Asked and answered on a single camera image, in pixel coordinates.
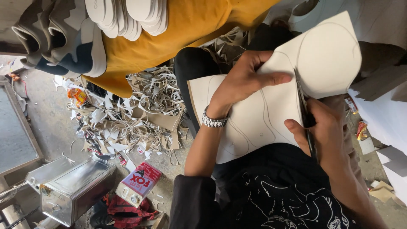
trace scissors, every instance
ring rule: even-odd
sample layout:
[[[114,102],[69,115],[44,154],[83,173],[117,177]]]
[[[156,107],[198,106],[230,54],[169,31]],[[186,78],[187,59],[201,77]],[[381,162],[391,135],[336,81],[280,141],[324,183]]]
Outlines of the scissors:
[[[298,96],[300,98],[300,109],[301,109],[301,116],[302,116],[302,122],[304,123],[304,127],[309,128],[311,126],[315,126],[315,124],[316,124],[315,118],[310,112],[308,112],[308,109],[306,107],[304,92],[302,90],[301,83],[300,83],[300,74],[299,74],[297,68],[294,68],[294,74],[295,74],[295,80],[297,81],[297,90],[298,90]],[[311,133],[310,130],[305,129],[305,136],[308,141],[309,151],[311,152],[311,158],[314,159],[316,161],[316,163],[319,165],[319,159],[318,159],[317,148],[315,147],[314,135]]]

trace metal watch bracelet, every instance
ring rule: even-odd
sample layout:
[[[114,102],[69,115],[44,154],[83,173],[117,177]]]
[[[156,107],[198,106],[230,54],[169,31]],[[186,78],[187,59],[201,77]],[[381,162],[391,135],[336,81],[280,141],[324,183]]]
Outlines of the metal watch bracelet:
[[[202,115],[202,123],[208,127],[224,127],[229,119],[229,115],[226,116],[224,119],[211,119],[208,116],[206,116],[206,110],[208,109],[208,106],[205,108],[203,111]]]

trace red cloth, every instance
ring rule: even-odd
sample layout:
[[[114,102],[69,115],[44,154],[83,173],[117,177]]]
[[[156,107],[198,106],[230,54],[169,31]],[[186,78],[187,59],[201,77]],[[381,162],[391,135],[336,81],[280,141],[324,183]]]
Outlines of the red cloth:
[[[109,204],[109,208],[107,209],[107,213],[115,221],[114,227],[133,228],[138,226],[143,219],[152,220],[154,219],[155,215],[158,214],[158,211],[149,213],[148,212],[149,209],[150,204],[146,199],[144,199],[141,202],[140,206],[134,207],[133,205],[129,204],[128,202],[120,198],[118,195],[114,195],[111,203]],[[133,212],[137,213],[138,216],[133,217],[115,216],[115,214],[119,212]]]

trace yellow cloth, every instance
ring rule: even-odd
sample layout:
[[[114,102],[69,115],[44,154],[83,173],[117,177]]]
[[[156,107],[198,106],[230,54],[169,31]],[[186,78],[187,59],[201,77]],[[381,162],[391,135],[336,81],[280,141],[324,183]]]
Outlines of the yellow cloth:
[[[168,28],[154,37],[143,31],[134,42],[103,35],[107,69],[88,81],[120,97],[132,90],[125,76],[155,67],[184,47],[197,47],[236,26],[250,30],[259,25],[268,9],[280,0],[168,0]]]

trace hand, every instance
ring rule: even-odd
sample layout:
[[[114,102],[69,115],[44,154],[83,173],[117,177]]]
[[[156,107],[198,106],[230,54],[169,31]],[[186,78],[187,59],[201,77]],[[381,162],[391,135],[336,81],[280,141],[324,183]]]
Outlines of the hand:
[[[344,130],[341,117],[334,110],[316,99],[307,101],[308,110],[314,115],[316,125],[308,128],[315,138],[320,165],[331,177],[340,171],[350,170],[350,158],[344,152]],[[288,130],[293,133],[295,141],[308,156],[308,141],[304,128],[295,120],[287,119],[284,122]]]
[[[226,116],[232,104],[245,100],[263,87],[290,82],[291,76],[287,73],[256,73],[272,54],[273,51],[245,51],[213,94],[208,116],[213,119]]]

